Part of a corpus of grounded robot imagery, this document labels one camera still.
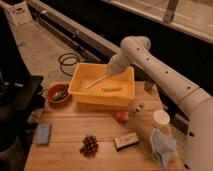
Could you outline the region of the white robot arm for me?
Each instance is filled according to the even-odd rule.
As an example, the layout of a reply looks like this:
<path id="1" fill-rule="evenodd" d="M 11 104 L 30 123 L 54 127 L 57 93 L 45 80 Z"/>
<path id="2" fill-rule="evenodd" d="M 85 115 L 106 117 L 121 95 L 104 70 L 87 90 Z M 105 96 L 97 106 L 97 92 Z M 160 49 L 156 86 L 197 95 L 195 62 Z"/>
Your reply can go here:
<path id="1" fill-rule="evenodd" d="M 150 52 L 146 36 L 128 36 L 108 63 L 117 75 L 130 64 L 142 68 L 169 98 L 189 117 L 184 171 L 213 171 L 213 96 Z"/>

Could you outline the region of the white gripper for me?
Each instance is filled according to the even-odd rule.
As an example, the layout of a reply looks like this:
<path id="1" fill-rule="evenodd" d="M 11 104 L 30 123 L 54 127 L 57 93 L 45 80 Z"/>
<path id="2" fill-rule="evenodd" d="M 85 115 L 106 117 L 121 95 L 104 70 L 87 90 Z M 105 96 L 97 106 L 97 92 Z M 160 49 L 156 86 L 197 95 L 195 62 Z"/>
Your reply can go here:
<path id="1" fill-rule="evenodd" d="M 130 65 L 130 60 L 122 53 L 117 53 L 110 58 L 107 64 L 106 75 L 114 76 L 123 73 Z"/>

